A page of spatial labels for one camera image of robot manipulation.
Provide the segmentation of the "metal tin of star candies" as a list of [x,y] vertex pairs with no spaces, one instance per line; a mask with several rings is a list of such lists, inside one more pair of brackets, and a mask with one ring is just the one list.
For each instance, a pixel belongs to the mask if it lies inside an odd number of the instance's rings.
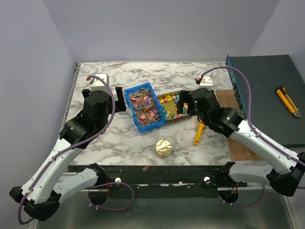
[[177,103],[179,101],[180,91],[171,91],[157,95],[157,98],[161,104],[164,112],[165,124],[174,124],[181,121],[191,119],[191,116],[187,114],[188,104],[183,104],[183,111],[181,114],[177,113]]

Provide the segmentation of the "yellow plastic scoop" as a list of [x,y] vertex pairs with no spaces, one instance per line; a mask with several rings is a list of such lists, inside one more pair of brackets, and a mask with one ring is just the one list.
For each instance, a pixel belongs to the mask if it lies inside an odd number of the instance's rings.
[[203,124],[201,119],[197,118],[197,122],[198,122],[198,128],[197,128],[197,132],[196,132],[194,142],[193,142],[193,144],[195,146],[197,146],[199,144],[201,136],[202,136],[202,132],[205,128],[205,125]]

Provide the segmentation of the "blue plastic candy bin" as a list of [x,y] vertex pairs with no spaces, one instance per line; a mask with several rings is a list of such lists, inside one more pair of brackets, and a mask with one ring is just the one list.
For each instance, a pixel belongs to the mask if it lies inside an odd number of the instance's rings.
[[165,125],[164,111],[150,83],[125,89],[124,95],[139,133]]

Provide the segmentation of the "gold round lid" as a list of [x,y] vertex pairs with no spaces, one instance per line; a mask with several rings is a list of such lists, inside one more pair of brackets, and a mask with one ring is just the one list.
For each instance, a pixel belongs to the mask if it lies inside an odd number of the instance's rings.
[[155,145],[157,154],[170,154],[173,152],[173,146],[168,140],[159,140]]

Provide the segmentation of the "clear plastic round container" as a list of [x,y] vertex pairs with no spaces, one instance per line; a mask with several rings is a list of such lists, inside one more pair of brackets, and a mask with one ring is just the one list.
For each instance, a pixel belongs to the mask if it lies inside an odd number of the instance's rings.
[[156,154],[159,158],[162,158],[162,159],[164,159],[164,158],[168,158],[169,156],[171,156],[172,155],[172,153],[170,153],[170,154]]

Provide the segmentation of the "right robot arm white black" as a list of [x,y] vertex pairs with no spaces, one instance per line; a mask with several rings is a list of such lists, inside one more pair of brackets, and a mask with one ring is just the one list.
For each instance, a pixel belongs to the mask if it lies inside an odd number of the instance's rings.
[[269,185],[276,192],[292,197],[305,173],[305,154],[290,150],[254,127],[244,115],[230,107],[221,107],[213,90],[199,88],[195,91],[181,90],[177,112],[188,105],[187,114],[216,133],[235,140],[259,155],[266,166],[227,163],[219,175],[225,187],[239,182]]

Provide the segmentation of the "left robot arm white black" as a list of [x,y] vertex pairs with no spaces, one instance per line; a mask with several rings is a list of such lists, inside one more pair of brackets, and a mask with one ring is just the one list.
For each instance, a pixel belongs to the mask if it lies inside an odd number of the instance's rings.
[[116,87],[115,91],[117,100],[108,87],[82,91],[83,108],[65,123],[47,159],[28,182],[10,190],[9,196],[19,204],[19,216],[24,210],[32,219],[45,221],[77,192],[105,185],[106,172],[96,163],[66,181],[60,182],[59,178],[88,144],[105,132],[114,113],[126,111],[122,88]]

